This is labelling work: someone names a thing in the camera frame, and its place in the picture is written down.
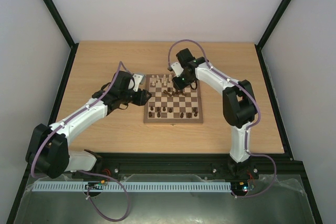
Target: wooden chessboard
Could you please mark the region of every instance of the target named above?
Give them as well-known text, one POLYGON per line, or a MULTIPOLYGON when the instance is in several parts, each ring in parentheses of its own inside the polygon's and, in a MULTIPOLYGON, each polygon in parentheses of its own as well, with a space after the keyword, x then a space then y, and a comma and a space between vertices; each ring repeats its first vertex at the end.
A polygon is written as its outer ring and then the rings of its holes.
POLYGON ((182 91, 183 94, 172 95, 176 90, 173 88, 173 82, 169 80, 170 74, 172 73, 165 74, 166 78, 164 74, 147 75, 146 89, 152 93, 152 97, 145 105, 143 122, 146 124, 203 123, 199 82, 196 90, 189 86, 182 91))

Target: wooden table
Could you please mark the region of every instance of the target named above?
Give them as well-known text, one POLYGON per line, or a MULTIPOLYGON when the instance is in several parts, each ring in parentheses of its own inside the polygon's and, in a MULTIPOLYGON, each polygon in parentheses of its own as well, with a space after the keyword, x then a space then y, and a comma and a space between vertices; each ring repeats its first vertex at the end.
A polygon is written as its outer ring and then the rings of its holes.
MULTIPOLYGON (((172 42, 82 41, 73 63, 57 120, 85 104, 100 87, 111 81, 121 60, 132 72, 167 73, 167 53, 172 42)), ((250 149, 255 153, 283 153, 258 57, 252 43, 201 43, 210 62, 225 74, 251 82, 261 109, 261 122, 251 130, 250 149)), ((201 51, 188 47, 195 57, 201 51)), ((228 153, 230 126, 223 117, 222 97, 201 83, 204 123, 201 125, 145 125, 143 107, 130 104, 115 110, 89 127, 72 143, 72 150, 126 153, 228 153)))

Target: black metal frame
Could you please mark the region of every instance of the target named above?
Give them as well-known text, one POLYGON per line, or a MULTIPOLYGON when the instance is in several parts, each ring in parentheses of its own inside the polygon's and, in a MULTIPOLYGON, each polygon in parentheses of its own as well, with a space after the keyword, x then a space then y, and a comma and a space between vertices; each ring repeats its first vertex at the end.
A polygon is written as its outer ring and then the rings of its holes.
MULTIPOLYGON (((63 94, 69 79, 71 67, 75 59, 78 44, 75 44, 68 29, 66 28, 61 16, 59 15, 52 0, 43 0, 48 7, 51 15, 61 30, 65 40, 67 41, 71 52, 66 64, 66 68, 61 80, 61 84, 55 99, 55 104, 50 115, 49 124, 55 122, 63 94)), ((305 167, 301 161, 294 161, 286 131, 281 119, 277 100, 272 88, 264 58, 262 55, 262 48, 270 37, 275 26, 279 22, 281 16, 285 12, 291 0, 282 0, 273 18, 271 19, 267 29, 265 30, 258 45, 255 45, 258 55, 262 74, 264 76, 266 88, 272 105, 273 113, 276 119, 278 130, 280 133, 282 145, 284 147, 284 154, 270 154, 277 164, 278 174, 299 174, 301 176, 303 186, 308 195, 310 207, 316 223, 322 223, 308 178, 305 167)), ((225 179, 229 182, 236 182, 238 180, 231 177, 225 170, 228 154, 125 154, 125 153, 99 153, 103 157, 104 167, 110 170, 118 169, 118 174, 115 177, 120 177, 129 174, 196 174, 201 177, 208 177, 208 179, 225 179)), ((272 163, 265 158, 254 157, 253 166, 258 169, 259 174, 274 173, 272 163)), ((28 165, 23 179, 21 181, 18 193, 16 195, 12 210, 9 214, 7 223, 13 223, 20 204, 20 200, 24 193, 26 183, 28 181, 30 166, 28 165)))

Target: white wall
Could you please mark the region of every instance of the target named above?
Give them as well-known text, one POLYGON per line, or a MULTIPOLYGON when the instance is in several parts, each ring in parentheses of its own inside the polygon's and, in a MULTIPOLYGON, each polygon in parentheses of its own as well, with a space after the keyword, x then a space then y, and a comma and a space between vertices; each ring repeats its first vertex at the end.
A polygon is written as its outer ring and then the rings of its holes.
POLYGON ((0 0, 0 223, 27 165, 32 131, 48 122, 68 55, 42 0, 0 0))
POLYGON ((263 50, 324 223, 335 223, 336 206, 335 17, 335 0, 293 0, 263 50))
POLYGON ((258 42, 281 0, 54 0, 74 40, 258 42))

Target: white robotic arm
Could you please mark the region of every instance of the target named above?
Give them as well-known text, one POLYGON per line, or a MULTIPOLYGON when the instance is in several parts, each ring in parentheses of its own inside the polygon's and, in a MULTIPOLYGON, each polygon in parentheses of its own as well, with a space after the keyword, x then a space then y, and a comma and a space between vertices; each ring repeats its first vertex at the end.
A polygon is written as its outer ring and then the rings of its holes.
POLYGON ((131 75, 119 71, 111 89, 101 100, 97 101, 107 85, 93 94, 85 105, 68 117, 51 124, 49 127, 43 124, 37 126, 30 140, 26 161, 32 163, 41 142, 51 131, 61 126, 55 137, 51 139, 51 142, 38 157, 36 168, 51 178, 58 177, 66 171, 92 170, 97 161, 95 153, 88 150, 71 151, 68 147, 87 127, 118 109, 121 104, 127 106, 129 103, 139 106, 145 105, 151 97, 151 93, 139 89, 143 80, 144 75, 142 74, 131 75))
MULTIPOLYGON (((201 80, 223 95, 223 114, 231 127, 232 145, 230 150, 231 158, 239 163, 249 158, 249 125, 254 120, 256 111, 249 99, 244 97, 239 89, 232 82, 239 83, 238 80, 224 79, 217 73, 226 76, 216 69, 210 62, 206 63, 203 57, 195 59, 188 49, 180 51, 177 55, 179 62, 171 65, 176 77, 173 78, 174 86, 183 89, 196 80, 201 80), (237 100, 237 95, 242 96, 241 101, 237 100)), ((250 83, 243 81, 241 86, 249 86, 249 93, 253 95, 250 83)))

